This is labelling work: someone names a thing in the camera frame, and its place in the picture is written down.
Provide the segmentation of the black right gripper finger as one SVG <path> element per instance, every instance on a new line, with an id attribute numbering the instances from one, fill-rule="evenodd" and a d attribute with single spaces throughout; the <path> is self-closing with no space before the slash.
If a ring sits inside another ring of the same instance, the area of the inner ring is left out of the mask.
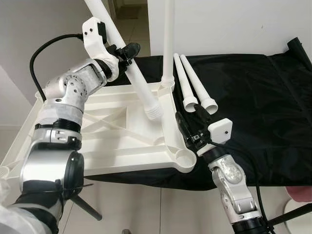
<path id="1" fill-rule="evenodd" d="M 195 114 L 197 115 L 198 132 L 201 134 L 210 134 L 208 129 L 210 114 L 201 105 L 195 105 Z"/>
<path id="2" fill-rule="evenodd" d="M 178 129 L 183 136 L 183 140 L 185 142 L 186 147 L 193 147 L 193 139 L 192 133 L 190 132 L 189 125 L 183 118 L 180 112 L 175 113 L 176 122 L 178 125 Z"/>

